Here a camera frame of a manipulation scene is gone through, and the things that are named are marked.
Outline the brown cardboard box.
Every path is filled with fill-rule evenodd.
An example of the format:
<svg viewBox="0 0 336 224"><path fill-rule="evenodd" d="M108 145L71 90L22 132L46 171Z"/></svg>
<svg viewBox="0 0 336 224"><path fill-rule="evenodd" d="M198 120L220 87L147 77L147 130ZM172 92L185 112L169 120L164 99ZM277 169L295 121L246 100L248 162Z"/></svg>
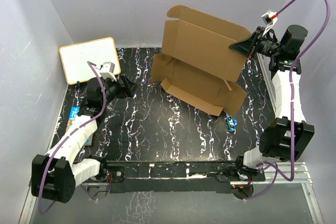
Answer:
<svg viewBox="0 0 336 224"><path fill-rule="evenodd" d="M167 16L151 81L207 114L236 115L247 97L237 84L247 59L229 46L248 38L250 31L183 5L171 7Z"/></svg>

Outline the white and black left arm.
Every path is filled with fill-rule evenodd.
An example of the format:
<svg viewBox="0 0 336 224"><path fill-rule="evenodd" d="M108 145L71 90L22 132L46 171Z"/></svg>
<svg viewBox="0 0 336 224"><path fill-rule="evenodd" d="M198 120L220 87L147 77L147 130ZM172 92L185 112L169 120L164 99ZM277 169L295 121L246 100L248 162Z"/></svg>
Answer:
<svg viewBox="0 0 336 224"><path fill-rule="evenodd" d="M78 163L74 161L87 139L104 122L107 105L114 99L133 98L137 87L124 74L87 82L86 98L70 129L45 155L38 154L32 161L33 196L67 203L83 182L92 177L101 182L108 177L105 158L89 156Z"/></svg>

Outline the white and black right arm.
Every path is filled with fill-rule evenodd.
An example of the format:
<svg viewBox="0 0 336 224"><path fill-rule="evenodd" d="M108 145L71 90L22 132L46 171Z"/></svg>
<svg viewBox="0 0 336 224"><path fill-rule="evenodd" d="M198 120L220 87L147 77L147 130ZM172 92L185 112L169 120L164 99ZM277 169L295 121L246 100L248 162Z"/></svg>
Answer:
<svg viewBox="0 0 336 224"><path fill-rule="evenodd" d="M275 119L264 130L259 145L236 158L232 163L217 166L218 175L236 176L251 180L258 173L272 167L287 181L295 176L295 161L302 155L314 136L314 126L303 115L299 82L301 66L296 61L308 31L290 25L280 40L272 29L257 27L247 39L229 48L247 58L262 54L270 58L269 71L275 88ZM276 168L277 162L290 162L290 175Z"/></svg>

